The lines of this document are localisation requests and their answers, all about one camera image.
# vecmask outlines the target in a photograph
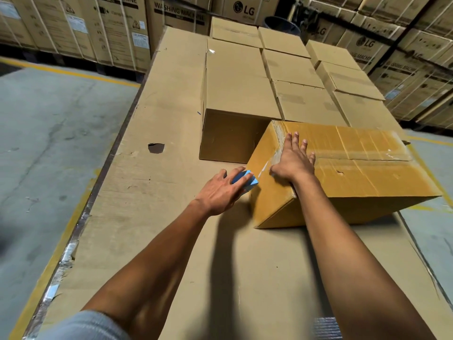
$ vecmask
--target sticker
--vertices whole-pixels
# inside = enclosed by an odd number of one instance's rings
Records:
[[[74,31],[83,32],[84,34],[88,33],[87,27],[85,25],[85,21],[81,17],[75,17],[72,15],[66,15],[67,22],[71,25],[71,28]]]
[[[150,43],[148,42],[148,36],[145,34],[138,34],[132,32],[132,40],[134,41],[134,45],[136,47],[143,47],[145,49],[150,48]]]
[[[396,89],[394,89],[394,90],[392,90],[392,91],[390,91],[390,92],[388,92],[388,93],[386,94],[386,99],[387,99],[387,100],[393,100],[393,99],[396,98],[396,97],[398,96],[398,94],[400,94],[400,93],[401,93],[401,91],[397,91]]]
[[[0,1],[0,13],[2,13],[5,17],[20,19],[20,15],[17,13],[16,7],[14,7],[11,2]]]
[[[428,107],[431,106],[433,102],[435,102],[437,99],[436,98],[427,98],[424,102],[422,102],[420,105],[423,107]]]

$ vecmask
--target large cardboard sheet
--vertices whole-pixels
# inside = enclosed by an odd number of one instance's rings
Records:
[[[235,167],[198,159],[205,54],[205,37],[167,28],[43,329],[79,311],[209,178]],[[313,318],[328,313],[306,232],[254,229],[245,202],[206,223],[160,339],[310,339]],[[452,312],[404,226],[386,217],[355,230],[437,338],[450,339]]]

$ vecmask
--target person's right hand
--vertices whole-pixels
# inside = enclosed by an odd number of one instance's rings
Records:
[[[315,160],[314,152],[307,156],[307,140],[303,140],[299,147],[299,133],[295,132],[294,136],[289,133],[285,137],[280,162],[272,165],[270,171],[281,178],[294,182],[298,176],[314,175]]]

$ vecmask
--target hole in cardboard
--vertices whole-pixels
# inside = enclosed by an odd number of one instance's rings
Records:
[[[148,143],[148,150],[151,154],[160,154],[164,151],[165,144],[162,143]]]

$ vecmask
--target finger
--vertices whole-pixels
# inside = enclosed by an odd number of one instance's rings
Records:
[[[307,140],[304,139],[300,146],[300,151],[302,151],[305,155],[307,154],[307,144],[308,144]]]
[[[285,137],[285,142],[283,143],[283,150],[292,148],[292,146],[291,146],[292,138],[293,138],[293,135],[289,132]]]
[[[250,172],[245,176],[241,177],[238,181],[233,184],[233,192],[236,194],[238,191],[242,190],[247,181],[249,181],[253,177],[253,173]]]
[[[223,179],[226,177],[227,170],[220,170],[218,174],[216,174],[214,177],[218,179]]]
[[[227,181],[229,183],[231,183],[233,181],[233,179],[236,177],[236,175],[238,175],[240,172],[243,172],[244,169],[246,169],[246,167],[239,166],[239,167],[236,167],[235,169],[233,169],[232,171],[230,171],[230,173],[226,177]]]
[[[314,165],[314,163],[316,161],[316,154],[314,153],[314,151],[312,151],[312,153],[310,154],[309,161],[312,165]]]
[[[293,150],[299,149],[299,132],[294,132],[293,136]]]

